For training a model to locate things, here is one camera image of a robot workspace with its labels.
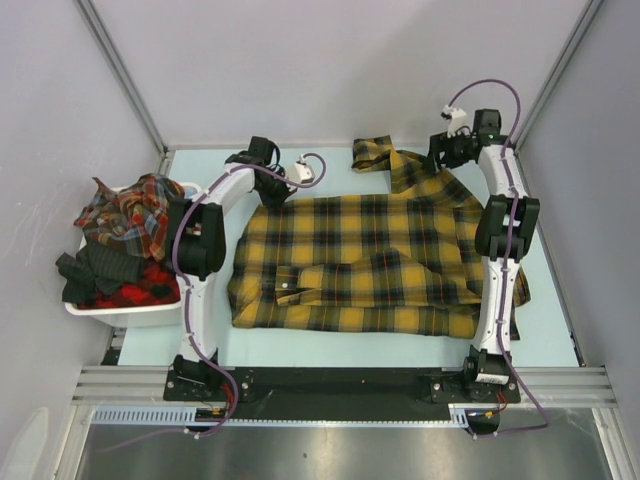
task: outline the shirt sleeve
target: shirt sleeve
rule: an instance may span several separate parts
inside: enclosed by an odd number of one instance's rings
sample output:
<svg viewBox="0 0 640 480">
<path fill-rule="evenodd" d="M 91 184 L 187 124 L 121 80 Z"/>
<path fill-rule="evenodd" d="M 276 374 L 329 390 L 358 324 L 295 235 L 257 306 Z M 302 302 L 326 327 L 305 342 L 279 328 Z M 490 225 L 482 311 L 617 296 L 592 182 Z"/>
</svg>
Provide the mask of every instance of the shirt sleeve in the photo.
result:
<svg viewBox="0 0 640 480">
<path fill-rule="evenodd" d="M 280 306 L 419 307 L 477 304 L 481 300 L 465 285 L 395 249 L 350 264 L 280 266 L 275 281 Z"/>
</svg>

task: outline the gray wall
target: gray wall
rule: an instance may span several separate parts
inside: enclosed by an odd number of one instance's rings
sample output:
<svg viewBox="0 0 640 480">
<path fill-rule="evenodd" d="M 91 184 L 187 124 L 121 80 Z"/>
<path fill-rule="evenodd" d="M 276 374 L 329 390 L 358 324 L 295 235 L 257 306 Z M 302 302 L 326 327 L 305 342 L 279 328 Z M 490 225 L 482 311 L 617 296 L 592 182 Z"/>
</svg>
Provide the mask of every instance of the gray wall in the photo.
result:
<svg viewBox="0 0 640 480">
<path fill-rule="evenodd" d="M 0 465 L 46 406 L 41 478 L 107 333 L 63 309 L 54 261 L 77 248 L 91 176 L 127 184 L 157 159 L 71 0 L 3 1 L 0 26 Z"/>
<path fill-rule="evenodd" d="M 509 77 L 526 112 L 586 0 L 95 3 L 169 144 L 348 146 L 423 145 L 477 78 Z M 464 102 L 515 113 L 497 86 Z"/>
<path fill-rule="evenodd" d="M 605 2 L 523 150 L 592 365 L 640 445 L 640 2 Z"/>
</svg>

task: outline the pile of clothes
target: pile of clothes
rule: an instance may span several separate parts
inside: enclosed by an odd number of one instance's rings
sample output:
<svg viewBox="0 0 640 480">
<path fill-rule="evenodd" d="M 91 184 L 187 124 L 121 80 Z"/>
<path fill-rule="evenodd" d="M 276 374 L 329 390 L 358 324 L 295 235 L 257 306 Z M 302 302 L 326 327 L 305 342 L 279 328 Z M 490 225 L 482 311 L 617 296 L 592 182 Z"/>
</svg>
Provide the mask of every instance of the pile of clothes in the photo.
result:
<svg viewBox="0 0 640 480">
<path fill-rule="evenodd" d="M 74 225 L 86 245 L 56 261 L 67 279 L 62 301 L 81 309 L 125 308 L 180 301 L 168 266 L 165 238 L 169 204 L 185 191 L 164 175 L 148 174 L 115 192 L 99 179 L 98 191 Z"/>
</svg>

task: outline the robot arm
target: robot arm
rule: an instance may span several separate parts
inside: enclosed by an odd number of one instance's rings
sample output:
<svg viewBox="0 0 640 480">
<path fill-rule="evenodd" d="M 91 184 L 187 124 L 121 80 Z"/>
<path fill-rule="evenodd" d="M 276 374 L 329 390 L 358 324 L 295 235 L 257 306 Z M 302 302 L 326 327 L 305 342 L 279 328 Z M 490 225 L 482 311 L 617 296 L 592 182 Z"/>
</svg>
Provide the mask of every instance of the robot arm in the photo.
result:
<svg viewBox="0 0 640 480">
<path fill-rule="evenodd" d="M 449 128 L 431 137 L 427 169 L 435 172 L 438 167 L 455 168 L 475 160 L 490 194 L 476 231 L 475 248 L 482 255 L 484 268 L 482 305 L 464 373 L 472 385 L 506 385 L 513 381 L 504 359 L 511 350 L 513 289 L 520 260 L 531 246 L 540 204 L 524 189 L 513 148 L 504 146 L 507 139 L 500 134 L 501 118 L 497 110 L 476 111 L 473 129 L 467 126 L 463 110 L 446 106 L 442 116 L 450 121 Z M 506 255 L 513 202 L 517 202 L 514 228 L 510 252 Z"/>
<path fill-rule="evenodd" d="M 213 358 L 218 349 L 215 322 L 205 320 L 209 318 L 210 312 L 215 311 L 211 304 L 213 289 L 226 254 L 224 216 L 243 195 L 254 189 L 267 206 L 281 204 L 297 190 L 296 187 L 251 166 L 268 168 L 284 180 L 300 185 L 310 184 L 315 178 L 304 156 L 286 170 L 279 164 L 269 166 L 274 151 L 279 157 L 279 151 L 273 142 L 253 137 L 247 151 L 232 155 L 225 163 L 225 172 L 214 182 L 217 187 L 204 193 L 205 198 L 191 215 L 187 224 L 187 227 L 191 227 L 190 231 L 181 235 L 178 264 L 186 275 L 185 278 L 178 276 L 177 279 L 183 299 L 182 316 L 189 319 L 191 331 L 185 326 L 185 335 L 174 368 L 183 378 L 198 381 L 208 371 L 201 368 L 200 358 L 190 342 L 191 336 L 207 358 Z M 172 251 L 178 225 L 192 203 L 192 199 L 176 199 L 172 202 L 167 251 Z"/>
</svg>

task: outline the metal floor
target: metal floor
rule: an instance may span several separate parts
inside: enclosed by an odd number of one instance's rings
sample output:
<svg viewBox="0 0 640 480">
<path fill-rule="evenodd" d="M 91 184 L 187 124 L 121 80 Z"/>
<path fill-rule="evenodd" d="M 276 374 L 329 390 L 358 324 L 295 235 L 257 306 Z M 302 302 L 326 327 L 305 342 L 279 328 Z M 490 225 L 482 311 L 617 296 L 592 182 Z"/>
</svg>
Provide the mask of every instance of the metal floor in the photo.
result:
<svg viewBox="0 0 640 480">
<path fill-rule="evenodd" d="M 503 426 L 537 423 L 512 410 Z M 607 480 L 591 410 L 552 411 L 551 429 L 473 441 L 461 429 L 227 427 L 96 450 L 153 428 L 91 427 L 77 480 Z"/>
</svg>

